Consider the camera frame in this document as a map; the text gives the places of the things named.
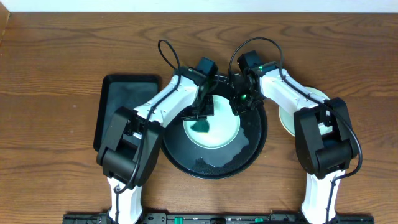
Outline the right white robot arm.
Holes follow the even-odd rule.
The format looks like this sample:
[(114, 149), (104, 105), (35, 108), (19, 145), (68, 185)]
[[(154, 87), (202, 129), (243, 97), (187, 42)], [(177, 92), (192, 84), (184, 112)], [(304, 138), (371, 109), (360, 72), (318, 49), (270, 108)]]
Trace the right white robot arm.
[(295, 81), (276, 62), (240, 62), (240, 73), (229, 73), (232, 106), (239, 113), (268, 98), (286, 111), (294, 122), (295, 150), (307, 173), (301, 212), (308, 223), (334, 223), (336, 195), (354, 158), (363, 153), (341, 98), (327, 99)]

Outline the light green plate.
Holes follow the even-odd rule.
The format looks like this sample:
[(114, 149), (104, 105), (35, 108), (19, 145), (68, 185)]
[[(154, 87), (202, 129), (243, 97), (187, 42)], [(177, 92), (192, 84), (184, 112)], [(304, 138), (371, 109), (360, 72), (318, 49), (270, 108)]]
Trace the light green plate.
[[(306, 86), (306, 89), (308, 89), (310, 92), (312, 92), (316, 95), (322, 96), (328, 100), (330, 99), (326, 94), (324, 94), (324, 92), (317, 90), (316, 88)], [(280, 119), (280, 122), (282, 123), (283, 127), (285, 128), (285, 130), (292, 136), (295, 136), (293, 116), (289, 115), (288, 112), (286, 112), (282, 107), (279, 107), (279, 119)], [(332, 131), (331, 126), (327, 127), (323, 123), (319, 123), (318, 127), (320, 130), (320, 134), (327, 134)]]
[(217, 149), (229, 144), (238, 134), (241, 123), (239, 115), (233, 114), (227, 98), (219, 95), (212, 96), (214, 115), (206, 119), (210, 125), (208, 133), (192, 131), (190, 126), (195, 121), (183, 121), (183, 128), (188, 138), (205, 149)]

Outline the light green back plate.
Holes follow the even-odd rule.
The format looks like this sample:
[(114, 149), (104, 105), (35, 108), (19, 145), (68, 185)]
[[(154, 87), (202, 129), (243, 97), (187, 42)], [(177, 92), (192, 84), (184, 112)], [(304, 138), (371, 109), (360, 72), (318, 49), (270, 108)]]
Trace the light green back plate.
[(214, 115), (206, 119), (210, 125), (208, 133), (192, 131), (190, 126), (195, 121), (183, 121), (183, 128), (188, 138), (205, 149), (217, 149), (229, 144), (238, 134), (241, 123), (239, 115), (233, 114), (227, 98), (219, 95), (212, 96)]

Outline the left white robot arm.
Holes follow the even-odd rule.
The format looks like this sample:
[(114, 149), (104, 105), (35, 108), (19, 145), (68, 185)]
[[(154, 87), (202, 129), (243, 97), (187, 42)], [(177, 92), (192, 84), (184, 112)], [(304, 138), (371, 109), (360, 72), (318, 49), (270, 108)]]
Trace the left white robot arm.
[(217, 73), (217, 68), (176, 68), (163, 90), (133, 110), (120, 106), (104, 136), (95, 136), (96, 162), (112, 190), (108, 223), (140, 220), (142, 187), (154, 170), (166, 127), (184, 110), (192, 119), (208, 115), (207, 94)]

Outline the green yellow sponge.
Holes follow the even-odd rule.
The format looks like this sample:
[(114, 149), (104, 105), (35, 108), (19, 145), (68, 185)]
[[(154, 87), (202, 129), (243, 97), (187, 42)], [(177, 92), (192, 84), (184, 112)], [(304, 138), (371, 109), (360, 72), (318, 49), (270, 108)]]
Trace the green yellow sponge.
[(198, 132), (198, 133), (208, 133), (210, 130), (210, 125), (209, 122), (206, 119), (201, 119), (195, 121), (191, 126), (190, 129), (192, 131)]

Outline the light green front plate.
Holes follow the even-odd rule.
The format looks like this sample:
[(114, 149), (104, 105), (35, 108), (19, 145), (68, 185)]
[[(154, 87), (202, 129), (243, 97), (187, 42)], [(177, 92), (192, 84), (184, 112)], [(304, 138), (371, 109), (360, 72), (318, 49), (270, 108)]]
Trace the light green front plate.
[[(317, 90), (316, 88), (306, 86), (306, 89), (308, 89), (310, 92), (312, 92), (316, 95), (322, 96), (328, 100), (330, 99), (326, 94), (324, 94), (324, 92)], [(283, 127), (285, 128), (285, 130), (292, 136), (295, 136), (293, 116), (289, 115), (288, 112), (286, 112), (282, 107), (279, 107), (279, 119), (280, 119), (280, 122), (282, 123)], [(320, 130), (320, 134), (327, 134), (332, 131), (331, 126), (327, 127), (323, 123), (319, 123), (318, 127)]]

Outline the yellow plate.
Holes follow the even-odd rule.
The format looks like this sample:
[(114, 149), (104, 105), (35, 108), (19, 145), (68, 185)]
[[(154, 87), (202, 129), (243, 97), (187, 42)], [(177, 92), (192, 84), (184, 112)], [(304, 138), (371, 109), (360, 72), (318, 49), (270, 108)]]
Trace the yellow plate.
[(292, 136), (295, 136), (294, 119), (289, 115), (280, 115), (280, 122), (284, 129)]

